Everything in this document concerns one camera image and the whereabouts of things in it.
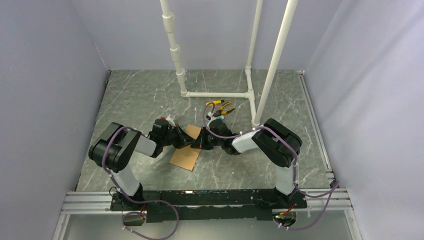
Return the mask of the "brown paper envelope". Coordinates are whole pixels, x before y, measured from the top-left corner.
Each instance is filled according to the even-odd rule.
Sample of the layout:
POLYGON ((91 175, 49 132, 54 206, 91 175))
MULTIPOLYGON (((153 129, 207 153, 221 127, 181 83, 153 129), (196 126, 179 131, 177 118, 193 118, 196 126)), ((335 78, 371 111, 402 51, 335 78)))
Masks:
MULTIPOLYGON (((193 139, 196 139, 201 132, 201 128, 188 124, 185 132, 193 139)), ((190 146, 186 146, 182 149, 176 149, 169 163, 185 170, 192 171, 200 152, 200 149, 191 148, 190 146)))

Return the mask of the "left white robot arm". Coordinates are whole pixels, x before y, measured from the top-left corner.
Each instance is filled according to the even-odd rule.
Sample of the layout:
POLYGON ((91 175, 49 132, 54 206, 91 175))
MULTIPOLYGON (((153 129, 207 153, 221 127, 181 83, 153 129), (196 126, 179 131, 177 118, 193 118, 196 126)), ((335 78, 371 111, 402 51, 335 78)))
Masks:
POLYGON ((112 122, 90 146, 88 157, 109 175, 124 204, 131 210, 144 203, 143 185, 135 178, 129 165, 134 152, 156 158, 164 147, 182 149, 195 139, 164 117, 154 121, 151 131, 144 135, 134 128, 112 122))

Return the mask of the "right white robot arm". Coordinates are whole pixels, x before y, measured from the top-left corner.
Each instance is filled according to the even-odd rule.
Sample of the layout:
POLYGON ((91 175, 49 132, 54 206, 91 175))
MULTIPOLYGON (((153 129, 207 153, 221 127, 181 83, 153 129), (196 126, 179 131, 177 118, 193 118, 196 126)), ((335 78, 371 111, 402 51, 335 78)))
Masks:
POLYGON ((212 120, 201 129, 192 149, 212 150, 221 147, 228 155, 259 149, 275 165, 275 200, 287 208, 295 201, 295 164, 303 142, 301 138, 273 118, 250 131, 233 133, 221 119, 212 120))

